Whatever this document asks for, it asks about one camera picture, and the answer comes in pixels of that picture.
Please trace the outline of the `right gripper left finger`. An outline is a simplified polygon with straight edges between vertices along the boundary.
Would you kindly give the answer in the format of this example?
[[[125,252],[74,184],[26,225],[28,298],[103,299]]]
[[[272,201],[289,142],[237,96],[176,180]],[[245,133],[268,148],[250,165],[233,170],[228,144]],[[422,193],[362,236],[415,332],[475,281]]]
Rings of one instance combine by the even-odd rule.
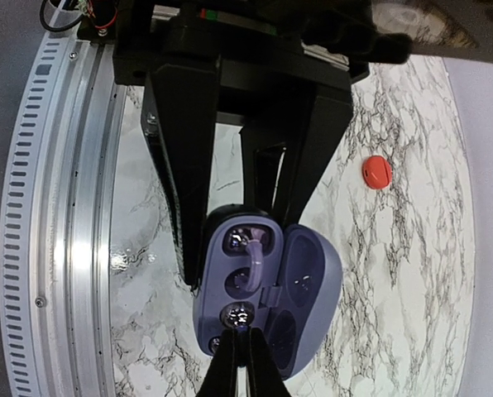
[[[239,337],[236,330],[225,330],[197,397],[236,397],[239,367]]]

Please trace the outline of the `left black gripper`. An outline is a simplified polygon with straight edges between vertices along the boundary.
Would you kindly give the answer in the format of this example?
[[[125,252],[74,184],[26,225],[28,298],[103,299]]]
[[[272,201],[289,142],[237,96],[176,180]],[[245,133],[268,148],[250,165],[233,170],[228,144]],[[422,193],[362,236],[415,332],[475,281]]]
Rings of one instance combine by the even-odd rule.
[[[141,126],[179,272],[192,288],[215,123],[250,118],[240,131],[243,203],[287,227],[300,220],[353,115],[350,93],[296,94],[349,88],[369,74],[366,63],[311,55],[241,1],[119,2],[113,66],[117,83],[144,89]]]

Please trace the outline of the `red earbud charging case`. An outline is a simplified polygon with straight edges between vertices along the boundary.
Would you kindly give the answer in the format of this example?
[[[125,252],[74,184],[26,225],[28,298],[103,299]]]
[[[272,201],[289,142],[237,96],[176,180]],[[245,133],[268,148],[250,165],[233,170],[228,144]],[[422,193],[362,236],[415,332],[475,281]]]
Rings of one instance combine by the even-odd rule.
[[[362,176],[369,188],[385,189],[392,181],[390,163],[383,156],[370,156],[362,165]]]

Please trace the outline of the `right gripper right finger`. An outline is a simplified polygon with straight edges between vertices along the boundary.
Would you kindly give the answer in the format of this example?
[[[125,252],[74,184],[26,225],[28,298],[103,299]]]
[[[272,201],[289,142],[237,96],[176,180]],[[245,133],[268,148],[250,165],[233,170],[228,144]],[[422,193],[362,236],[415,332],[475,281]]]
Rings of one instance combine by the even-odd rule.
[[[246,373],[248,396],[290,397],[259,328],[249,328],[246,335]]]

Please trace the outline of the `grey blue charging case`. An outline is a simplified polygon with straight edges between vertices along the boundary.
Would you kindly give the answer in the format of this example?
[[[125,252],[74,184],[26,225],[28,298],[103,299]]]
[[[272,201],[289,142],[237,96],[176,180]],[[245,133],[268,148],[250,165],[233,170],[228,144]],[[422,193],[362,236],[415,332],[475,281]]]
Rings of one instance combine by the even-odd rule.
[[[227,232],[240,224],[272,232],[261,284],[253,293],[237,286],[248,277],[247,256],[223,250]],[[206,348],[210,317],[230,303],[247,301],[256,315],[250,327],[263,332],[281,377],[287,380],[302,371],[327,335],[342,290],[342,262],[333,244],[309,227],[282,228],[261,210],[230,204],[209,214],[203,247],[193,309],[201,351],[214,354]]]

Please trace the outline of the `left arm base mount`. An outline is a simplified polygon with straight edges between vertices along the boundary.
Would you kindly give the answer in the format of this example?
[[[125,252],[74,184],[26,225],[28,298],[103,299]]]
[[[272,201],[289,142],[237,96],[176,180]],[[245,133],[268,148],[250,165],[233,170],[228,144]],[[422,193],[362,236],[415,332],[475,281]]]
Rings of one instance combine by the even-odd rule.
[[[41,1],[39,7],[39,22],[49,33],[65,33],[79,26],[82,22],[88,23],[100,37],[105,37],[109,29],[117,20],[117,5],[113,0],[86,0],[86,1]],[[47,20],[47,7],[51,5],[56,11],[70,13],[74,18],[62,25],[50,24]]]

